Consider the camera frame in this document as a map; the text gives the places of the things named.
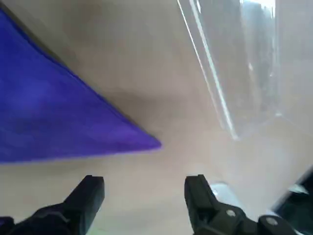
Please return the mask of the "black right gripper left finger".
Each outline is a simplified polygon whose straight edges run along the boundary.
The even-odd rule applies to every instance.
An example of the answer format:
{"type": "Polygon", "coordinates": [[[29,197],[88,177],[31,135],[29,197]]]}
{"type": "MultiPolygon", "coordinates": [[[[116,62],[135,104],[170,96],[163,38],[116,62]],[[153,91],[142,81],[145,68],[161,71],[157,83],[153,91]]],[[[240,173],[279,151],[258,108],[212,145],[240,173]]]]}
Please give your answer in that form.
{"type": "Polygon", "coordinates": [[[87,175],[61,203],[46,206],[15,223],[0,218],[2,235],[86,235],[105,199],[103,177],[87,175]]]}

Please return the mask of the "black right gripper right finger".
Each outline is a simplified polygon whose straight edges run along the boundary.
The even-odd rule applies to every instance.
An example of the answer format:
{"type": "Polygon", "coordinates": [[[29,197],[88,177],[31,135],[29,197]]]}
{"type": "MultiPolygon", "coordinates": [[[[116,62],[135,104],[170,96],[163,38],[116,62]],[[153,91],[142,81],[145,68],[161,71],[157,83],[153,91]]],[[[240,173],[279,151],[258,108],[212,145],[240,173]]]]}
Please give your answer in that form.
{"type": "Polygon", "coordinates": [[[249,219],[236,206],[217,200],[204,175],[187,176],[184,197],[195,235],[295,235],[282,218],[262,215],[249,219]]]}

